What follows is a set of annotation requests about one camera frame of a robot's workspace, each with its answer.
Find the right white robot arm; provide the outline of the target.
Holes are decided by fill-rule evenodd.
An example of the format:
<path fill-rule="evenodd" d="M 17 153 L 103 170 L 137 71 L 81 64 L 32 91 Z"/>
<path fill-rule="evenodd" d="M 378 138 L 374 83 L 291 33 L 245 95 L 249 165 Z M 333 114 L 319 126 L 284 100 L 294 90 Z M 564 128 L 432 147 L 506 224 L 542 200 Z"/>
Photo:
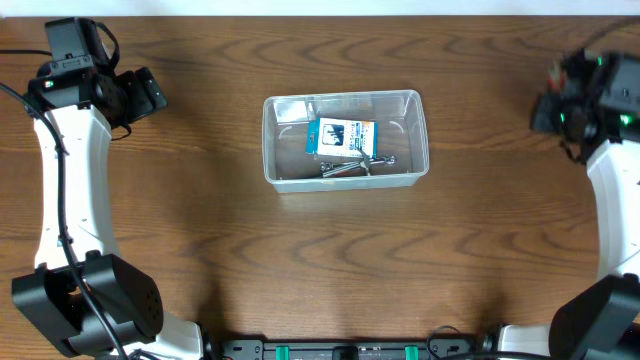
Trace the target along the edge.
<path fill-rule="evenodd" d="M 580 49 L 549 72 L 533 131 L 556 135 L 593 188 L 598 269 L 548 325 L 505 325 L 484 349 L 500 359 L 639 356 L 639 59 Z"/>

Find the silver combination wrench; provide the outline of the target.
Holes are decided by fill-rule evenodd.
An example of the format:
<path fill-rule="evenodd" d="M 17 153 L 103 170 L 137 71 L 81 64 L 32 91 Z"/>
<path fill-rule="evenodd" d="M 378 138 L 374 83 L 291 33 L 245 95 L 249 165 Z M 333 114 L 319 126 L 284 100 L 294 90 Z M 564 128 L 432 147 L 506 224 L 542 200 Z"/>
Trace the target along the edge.
<path fill-rule="evenodd" d="M 395 156 L 390 157 L 379 157 L 372 159 L 371 166 L 373 165 L 394 165 L 397 159 Z"/>

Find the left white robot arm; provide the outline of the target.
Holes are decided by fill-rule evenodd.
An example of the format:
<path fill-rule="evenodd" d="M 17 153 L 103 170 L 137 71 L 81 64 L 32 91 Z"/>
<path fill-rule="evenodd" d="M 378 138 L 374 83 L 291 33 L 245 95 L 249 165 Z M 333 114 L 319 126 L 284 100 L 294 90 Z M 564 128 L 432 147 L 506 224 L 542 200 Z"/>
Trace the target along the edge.
<path fill-rule="evenodd" d="M 53 70 L 20 101 L 41 151 L 43 220 L 34 269 L 12 282 L 14 305 L 68 358 L 211 358 L 201 326 L 165 311 L 154 280 L 122 258 L 114 235 L 112 132 L 166 106 L 150 70 Z"/>

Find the blue white cardboard box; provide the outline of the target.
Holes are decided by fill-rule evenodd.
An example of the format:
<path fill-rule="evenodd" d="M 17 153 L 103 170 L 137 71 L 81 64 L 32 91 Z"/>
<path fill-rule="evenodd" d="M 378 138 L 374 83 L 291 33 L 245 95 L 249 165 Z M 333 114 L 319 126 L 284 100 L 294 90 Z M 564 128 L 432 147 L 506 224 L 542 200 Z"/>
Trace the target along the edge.
<path fill-rule="evenodd" d="M 363 150 L 375 157 L 378 150 L 377 122 L 319 118 L 309 123 L 306 153 L 318 156 L 360 157 Z"/>

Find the clear plastic container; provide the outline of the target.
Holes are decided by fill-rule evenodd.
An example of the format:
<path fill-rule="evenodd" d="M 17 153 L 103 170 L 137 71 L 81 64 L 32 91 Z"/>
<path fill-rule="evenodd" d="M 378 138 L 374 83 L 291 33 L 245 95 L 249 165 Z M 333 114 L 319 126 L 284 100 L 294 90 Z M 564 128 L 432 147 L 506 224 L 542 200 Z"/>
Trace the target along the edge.
<path fill-rule="evenodd" d="M 429 170 L 422 99 L 409 89 L 270 97 L 262 155 L 279 193 L 412 186 Z"/>

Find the red handled pliers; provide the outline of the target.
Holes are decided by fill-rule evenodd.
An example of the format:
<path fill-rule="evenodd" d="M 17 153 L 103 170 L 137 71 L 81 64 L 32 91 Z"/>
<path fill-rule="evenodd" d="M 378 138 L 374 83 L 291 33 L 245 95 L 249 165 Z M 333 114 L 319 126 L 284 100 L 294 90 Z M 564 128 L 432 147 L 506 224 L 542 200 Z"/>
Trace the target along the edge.
<path fill-rule="evenodd" d="M 560 62 L 554 62 L 549 68 L 547 77 L 547 88 L 554 93 L 561 93 L 568 81 L 566 70 Z"/>

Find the small claw hammer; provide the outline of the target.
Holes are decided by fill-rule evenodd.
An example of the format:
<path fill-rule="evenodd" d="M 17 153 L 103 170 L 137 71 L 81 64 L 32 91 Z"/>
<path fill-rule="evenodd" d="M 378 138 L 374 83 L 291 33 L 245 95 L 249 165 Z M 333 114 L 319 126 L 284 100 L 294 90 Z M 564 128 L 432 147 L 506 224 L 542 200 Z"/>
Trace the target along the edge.
<path fill-rule="evenodd" d="M 320 166 L 321 177 L 329 178 L 335 177 L 339 174 L 354 171 L 356 169 L 363 169 L 366 176 L 371 175 L 371 163 L 372 158 L 367 155 L 363 150 L 360 150 L 361 159 L 358 161 L 351 161 L 341 164 L 322 163 Z"/>

